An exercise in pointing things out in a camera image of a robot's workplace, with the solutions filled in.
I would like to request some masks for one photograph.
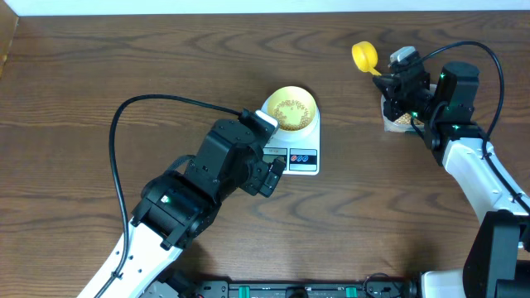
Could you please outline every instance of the yellow bowl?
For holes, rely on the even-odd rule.
[[[280,123],[280,129],[295,132],[306,128],[315,119],[316,102],[300,87],[283,87],[268,99],[267,114]]]

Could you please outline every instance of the white wall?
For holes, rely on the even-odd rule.
[[[527,10],[530,0],[5,0],[19,16]]]

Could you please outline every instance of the brown table surface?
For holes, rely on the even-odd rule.
[[[383,131],[380,93],[350,48],[376,46],[379,69],[402,46],[423,55],[482,41],[503,64],[506,98],[493,143],[530,189],[528,12],[240,16],[23,17],[0,80],[0,296],[76,296],[122,233],[108,127],[139,94],[179,94],[256,109],[306,86],[321,111],[321,170],[284,176],[273,196],[237,190],[175,267],[234,280],[351,280],[462,267],[479,222],[460,187],[412,134]],[[477,48],[450,60],[482,71],[474,120],[489,125],[499,82]],[[195,154],[227,114],[135,103],[118,126],[128,210],[174,158]]]

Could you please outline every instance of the black cable clip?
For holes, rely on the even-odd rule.
[[[491,157],[493,154],[491,154],[491,152],[483,152],[482,157],[480,159],[483,160],[484,158],[486,158],[486,155],[488,157]]]
[[[515,202],[518,202],[519,200],[523,200],[523,193],[518,193],[515,195],[515,197],[512,199],[512,204],[515,204]]]
[[[116,272],[112,272],[112,273],[110,273],[110,276],[114,277],[114,278],[118,278],[121,281],[122,277],[123,277],[123,272],[119,273],[119,274],[117,274]]]

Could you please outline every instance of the plastic object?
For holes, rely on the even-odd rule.
[[[378,52],[373,45],[367,41],[361,41],[351,48],[351,55],[354,57],[354,62],[362,72],[369,72],[372,75],[381,75],[375,70],[375,65],[378,64]]]

